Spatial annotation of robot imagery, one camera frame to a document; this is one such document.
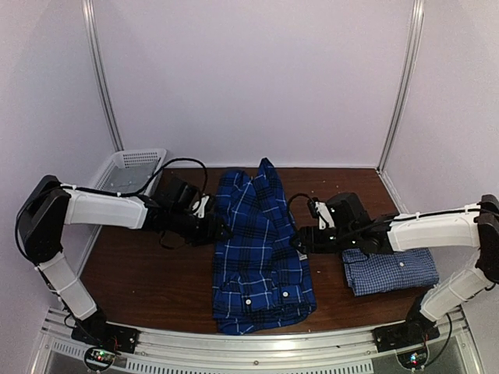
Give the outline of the dark blue plaid shirt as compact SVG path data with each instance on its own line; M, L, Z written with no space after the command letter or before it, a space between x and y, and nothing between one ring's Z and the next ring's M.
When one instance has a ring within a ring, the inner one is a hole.
M215 244L212 314L218 331L244 335L300 323L317 309L310 263L290 241L294 220L274 165L225 172L215 214L231 231Z

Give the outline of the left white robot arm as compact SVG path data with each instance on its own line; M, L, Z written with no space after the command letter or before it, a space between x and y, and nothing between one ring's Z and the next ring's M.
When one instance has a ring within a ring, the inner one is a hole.
M228 224L211 212L213 205L213 196L177 178L166 191L151 195L67 185L45 175L16 216L16 244L69 310L75 331L104 346L112 330L65 255L69 235L79 226L117 227L170 231L191 246L211 244L232 235Z

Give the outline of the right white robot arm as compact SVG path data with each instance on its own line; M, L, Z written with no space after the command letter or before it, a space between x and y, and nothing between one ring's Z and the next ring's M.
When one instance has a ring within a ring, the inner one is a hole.
M376 329L380 342L424 340L439 319L498 283L498 198L429 213L394 213L372 218L354 192L307 202L314 226L294 228L290 244L304 254L358 249L367 255L394 255L416 249L470 249L460 270L412 304L403 322Z

